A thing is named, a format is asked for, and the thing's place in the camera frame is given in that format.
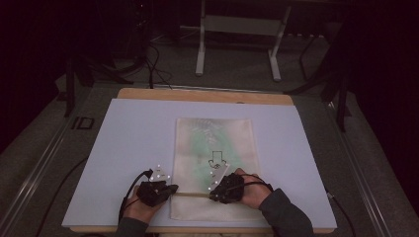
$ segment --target person's right hand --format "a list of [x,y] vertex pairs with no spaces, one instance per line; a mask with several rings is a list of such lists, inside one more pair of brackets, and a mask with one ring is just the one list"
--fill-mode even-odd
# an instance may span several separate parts
[[[234,174],[240,175],[244,179],[244,184],[249,182],[261,182],[258,178],[255,178],[253,176],[256,176],[253,174],[253,176],[249,176],[244,172],[242,169],[238,168]],[[262,203],[262,201],[271,194],[271,191],[268,189],[268,187],[264,185],[249,185],[244,187],[244,194],[243,198],[241,199],[241,203],[246,204],[252,208],[258,209],[259,205]]]

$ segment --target table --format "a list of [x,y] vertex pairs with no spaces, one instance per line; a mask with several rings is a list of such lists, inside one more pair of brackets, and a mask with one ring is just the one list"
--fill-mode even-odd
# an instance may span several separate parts
[[[212,107],[212,106],[229,106],[232,107],[234,106],[234,104],[239,103],[241,105],[239,106],[243,106],[242,104],[252,104],[255,105],[258,108],[263,108],[263,107],[268,107],[268,109],[270,109],[270,106],[277,106],[277,105],[281,105],[281,106],[286,106],[286,109],[293,109],[293,101],[289,96],[285,96],[285,95],[270,95],[270,94],[257,94],[257,93],[227,93],[227,92],[204,92],[204,91],[171,91],[171,90],[144,90],[144,89],[122,89],[118,95],[119,99],[142,99],[142,101],[144,102],[144,105],[146,105],[147,103],[155,103],[156,100],[163,100],[162,103],[157,103],[157,104],[153,104],[153,108],[155,109],[154,113],[160,113],[161,110],[159,110],[159,107],[155,107],[155,106],[161,106],[161,105],[165,105],[166,108],[170,108],[172,105],[178,105],[176,103],[180,103],[183,101],[189,101],[189,102],[211,102],[211,104],[208,104],[208,108]],[[176,113],[176,111],[179,111],[181,109],[174,109],[172,111],[172,113]],[[131,111],[137,111],[140,109],[140,107],[129,107],[129,109]],[[117,133],[112,133],[112,135],[115,135],[116,137],[111,137],[110,135],[104,135],[101,134],[103,132],[106,132],[106,130],[109,128],[109,123],[107,122],[107,119],[109,118],[109,116],[107,115],[103,126],[106,129],[101,129],[98,138],[97,138],[97,143],[101,143],[102,141],[101,139],[109,139],[110,141],[112,141],[112,145],[117,144],[118,142],[121,142],[124,144],[125,147],[131,147],[131,145],[125,143],[126,141],[131,141],[133,142],[133,144],[136,144],[137,139],[139,144],[141,143],[141,135],[137,136],[136,138],[131,137],[129,140],[125,140],[123,137],[120,137],[118,135],[121,134],[127,134],[129,132],[130,129],[134,129],[131,127],[123,127],[123,126],[118,126],[117,129]],[[293,140],[292,137],[286,137],[286,139],[288,140]],[[170,159],[164,159],[161,157],[168,157],[171,154],[171,151],[167,151],[167,149],[159,149],[158,147],[160,147],[162,145],[166,146],[167,141],[171,141],[171,139],[168,139],[167,137],[152,137],[151,135],[149,137],[147,137],[147,140],[150,141],[149,146],[150,150],[152,151],[152,153],[149,153],[149,151],[147,150],[141,150],[142,153],[144,154],[153,154],[155,157],[155,161],[154,162],[159,162],[159,164],[162,165],[162,167],[170,167],[172,161]],[[158,146],[153,146],[152,144],[155,143],[159,143]],[[278,147],[278,144],[274,143],[274,144],[267,144],[267,142],[263,142],[263,146],[261,146],[261,144],[259,144],[259,148],[261,148],[262,151],[260,151],[260,155],[261,157],[264,157],[264,152],[266,152],[265,150],[272,150],[272,147],[269,148],[270,146],[274,146],[274,147]],[[67,213],[65,215],[64,221],[62,223],[63,226],[65,227],[69,227],[71,228],[73,231],[76,232],[112,232],[116,230],[116,219],[115,219],[115,223],[112,224],[114,220],[111,220],[108,223],[104,223],[101,222],[101,217],[103,217],[103,213],[101,212],[103,209],[109,208],[110,206],[113,208],[113,210],[110,213],[114,213],[117,217],[117,211],[116,209],[118,209],[118,206],[121,203],[122,197],[123,197],[123,193],[126,192],[127,186],[129,186],[130,182],[132,182],[131,179],[133,179],[138,173],[141,172],[141,170],[138,169],[131,169],[131,170],[126,170],[126,174],[122,174],[122,176],[124,177],[118,177],[117,179],[110,179],[109,181],[107,181],[105,183],[105,187],[107,188],[103,188],[101,187],[104,185],[104,177],[110,177],[110,176],[114,176],[115,174],[119,174],[122,172],[122,170],[118,167],[119,164],[121,164],[121,160],[125,160],[125,159],[131,159],[132,156],[138,156],[138,154],[136,154],[135,152],[131,152],[130,154],[120,154],[118,153],[118,151],[116,151],[115,149],[113,149],[112,147],[107,147],[109,150],[104,151],[104,148],[98,148],[98,145],[95,143],[95,146],[92,150],[91,153],[91,157],[89,158],[88,164],[86,165],[85,171],[83,172],[83,175],[80,179],[79,185],[77,187],[77,190],[74,194],[73,200],[67,210]],[[113,160],[112,157],[113,156],[118,156],[117,160]],[[287,193],[290,190],[299,190],[298,192],[308,192],[308,190],[310,190],[311,188],[320,188],[322,189],[322,184],[321,181],[319,179],[318,173],[317,176],[314,174],[314,179],[311,179],[312,177],[307,177],[305,175],[307,174],[311,174],[310,170],[313,170],[315,172],[317,172],[316,168],[315,168],[315,163],[313,161],[312,156],[310,157],[310,154],[307,155],[308,157],[308,161],[310,162],[310,165],[307,167],[304,167],[304,172],[301,173],[300,175],[298,175],[297,177],[301,176],[302,177],[302,181],[304,183],[307,184],[313,184],[311,183],[314,180],[314,184],[316,185],[316,187],[310,187],[305,186],[305,187],[287,187],[287,184],[275,184],[275,180],[270,180],[269,176],[266,179],[266,181],[268,183],[271,183],[277,187],[282,187],[283,190]],[[261,167],[265,168],[265,172],[272,174],[272,173],[279,173],[278,170],[270,170],[270,167],[272,168],[273,166],[271,165],[271,163],[269,163],[267,161],[267,159],[260,159],[261,161]],[[297,160],[297,157],[288,157],[286,160]],[[134,159],[134,162],[137,162],[137,166],[141,167],[141,165],[144,165],[144,161],[143,160],[137,160]],[[109,187],[112,187],[115,192],[117,192],[117,194],[115,195],[114,193],[110,193],[109,192]],[[317,208],[316,211],[320,211],[321,216],[319,216],[319,218],[322,218],[324,216],[326,216],[327,218],[329,218],[328,220],[326,220],[326,222],[328,223],[327,225],[329,225],[331,223],[331,225],[329,226],[320,226],[314,229],[314,231],[316,233],[329,233],[332,232],[333,229],[335,227],[333,227],[333,225],[336,225],[336,222],[334,222],[334,216],[333,213],[331,212],[331,208],[329,205],[329,202],[327,201],[327,197],[325,192],[315,192],[319,194],[319,197],[316,197],[316,194],[314,193],[309,193],[311,195],[311,199],[310,200],[315,200],[318,201],[317,204],[312,204],[312,203],[306,203],[307,205],[313,207],[314,209]],[[98,200],[97,202],[103,202],[102,205],[99,205],[99,207],[97,207],[96,209],[93,208],[93,210],[88,210],[89,208],[93,207],[94,205],[96,205],[96,203],[91,203],[88,202],[89,199],[91,199],[91,196],[94,195],[95,197],[109,197],[109,198],[104,198],[103,200]],[[294,197],[294,194],[292,192],[292,195],[289,195],[289,198],[294,202],[294,201],[301,201],[303,199],[303,202],[305,202],[306,198],[305,194],[304,197],[302,196],[302,194],[296,195],[296,197]],[[305,209],[305,211],[310,211],[309,208],[307,206],[303,206],[302,209]],[[83,223],[83,221],[81,221],[80,219],[83,219],[84,216],[95,216],[95,218],[88,218],[89,223],[88,224],[81,224]],[[159,233],[271,233],[271,228],[267,225],[267,223],[265,221],[253,221],[253,222],[240,222],[240,223],[234,223],[234,222],[211,222],[210,224],[206,223],[206,224],[202,224],[200,225],[200,223],[191,223],[188,221],[176,221],[176,220],[171,220],[168,219],[169,216],[169,208],[167,207],[167,205],[165,205],[155,216],[155,218],[153,219],[153,221],[150,223],[150,227],[148,228],[148,232],[159,232]]]
[[248,19],[237,17],[224,17],[207,15],[206,0],[201,1],[201,23],[200,23],[200,48],[197,59],[196,75],[204,75],[204,62],[206,56],[205,34],[206,31],[253,34],[262,36],[274,36],[276,41],[274,46],[268,50],[272,76],[275,81],[281,81],[280,69],[278,68],[277,52],[280,47],[281,39],[290,15],[291,6],[287,6],[281,20]]

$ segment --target sleeve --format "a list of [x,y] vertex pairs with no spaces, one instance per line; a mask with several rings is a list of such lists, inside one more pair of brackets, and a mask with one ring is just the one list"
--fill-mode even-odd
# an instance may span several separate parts
[[148,224],[134,218],[124,217],[118,225],[115,237],[142,237]]
[[314,236],[310,219],[280,189],[266,197],[259,209],[281,237]]

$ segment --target person's left hand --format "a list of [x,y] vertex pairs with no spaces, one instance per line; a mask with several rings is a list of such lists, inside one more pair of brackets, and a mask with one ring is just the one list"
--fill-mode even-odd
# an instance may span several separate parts
[[132,196],[126,201],[126,209],[124,210],[124,217],[130,217],[139,221],[150,223],[151,218],[160,209],[166,201],[155,205],[153,207],[144,204],[136,195],[139,186],[135,186]]

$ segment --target gray carpet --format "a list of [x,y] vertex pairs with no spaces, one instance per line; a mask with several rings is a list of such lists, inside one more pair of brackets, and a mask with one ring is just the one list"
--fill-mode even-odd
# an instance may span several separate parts
[[[304,83],[297,58],[307,39],[287,37],[283,40],[278,60],[284,79],[274,82],[265,50],[269,44],[264,43],[264,40],[269,39],[252,39],[257,40],[257,46],[249,48],[222,43],[220,36],[213,37],[215,39],[211,39],[207,45],[204,76],[195,76],[198,53],[196,35],[181,39],[179,43],[154,44],[160,53],[156,66],[161,70],[158,74],[173,88],[198,87],[281,93]],[[326,50],[327,43],[323,39],[314,43],[304,58],[308,73],[312,73],[318,66]],[[155,53],[151,48],[151,61],[156,58]],[[158,74],[154,73],[156,82],[161,81]],[[134,74],[129,73],[126,78],[135,81],[134,87],[146,87],[148,70],[143,68]],[[96,79],[97,83],[92,89],[77,87],[77,96],[82,100],[78,101],[78,108],[74,112],[74,117],[94,118],[92,129],[71,129],[74,117],[64,118],[65,104],[53,101],[1,154],[0,215],[4,216],[21,184],[48,148],[49,141],[54,138],[57,130],[64,127],[56,153],[52,155],[41,183],[13,228],[13,236],[35,236],[46,207],[60,182],[75,164],[89,155],[109,102],[122,87],[99,74]],[[162,87],[167,88],[167,84],[163,83]],[[319,99],[321,88],[318,86],[299,96],[293,96],[293,100],[325,186],[347,211],[358,236],[417,236],[418,218],[396,182],[374,134],[357,106],[356,98],[350,95],[348,99],[351,116],[345,118],[347,132],[343,134],[338,131],[333,116],[330,116],[333,112]],[[86,94],[87,98],[83,99],[82,95]],[[351,155],[355,156],[358,166],[354,166]],[[61,227],[61,221],[83,166],[84,163],[64,183],[48,213],[41,236],[81,236]],[[360,186],[354,167],[362,170],[362,178],[369,188],[367,193],[374,195],[387,230],[379,230],[375,224],[368,208],[369,199]],[[352,236],[343,212],[334,201],[330,201],[338,228],[326,236]]]

